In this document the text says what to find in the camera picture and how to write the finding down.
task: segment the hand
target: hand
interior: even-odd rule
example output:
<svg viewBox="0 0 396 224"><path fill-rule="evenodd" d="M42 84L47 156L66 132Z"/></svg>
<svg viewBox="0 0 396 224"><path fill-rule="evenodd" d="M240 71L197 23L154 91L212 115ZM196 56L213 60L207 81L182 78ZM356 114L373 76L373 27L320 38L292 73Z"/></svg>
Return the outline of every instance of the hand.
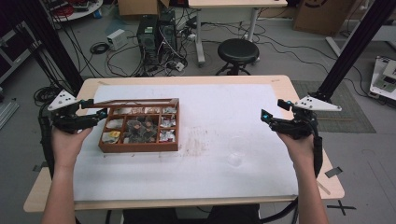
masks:
<svg viewBox="0 0 396 224"><path fill-rule="evenodd" d="M277 135L288 148L289 156L294 162L294 167L296 165L314 166L314 135L311 134L306 138L297 140L283 133L277 133Z"/></svg>
<svg viewBox="0 0 396 224"><path fill-rule="evenodd" d="M82 142L90 134L92 128L80 133L64 133L57 128L52 130L53 156L56 166L74 168L77 155L81 151Z"/></svg>

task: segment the carpet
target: carpet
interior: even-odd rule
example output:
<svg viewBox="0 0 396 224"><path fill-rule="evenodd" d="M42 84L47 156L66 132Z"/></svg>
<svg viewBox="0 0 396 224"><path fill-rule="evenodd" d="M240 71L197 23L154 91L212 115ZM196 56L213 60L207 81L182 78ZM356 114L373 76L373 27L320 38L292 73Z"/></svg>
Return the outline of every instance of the carpet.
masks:
<svg viewBox="0 0 396 224"><path fill-rule="evenodd" d="M317 91L322 82L293 80L291 83L301 99L308 92ZM334 105L340 105L343 110L341 112L316 111L320 132L376 133L344 82L341 82L335 90L331 100Z"/></svg>

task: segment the stool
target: stool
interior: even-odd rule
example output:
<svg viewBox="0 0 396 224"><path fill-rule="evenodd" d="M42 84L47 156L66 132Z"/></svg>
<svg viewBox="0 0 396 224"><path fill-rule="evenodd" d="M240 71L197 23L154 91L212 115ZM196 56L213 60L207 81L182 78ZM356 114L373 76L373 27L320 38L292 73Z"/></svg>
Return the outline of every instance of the stool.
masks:
<svg viewBox="0 0 396 224"><path fill-rule="evenodd" d="M219 45L218 54L226 64L216 73L216 76L227 69L230 69L227 75L238 76L239 70L250 75L245 67L248 63L256 62L260 52L255 44L246 39L228 39Z"/></svg>

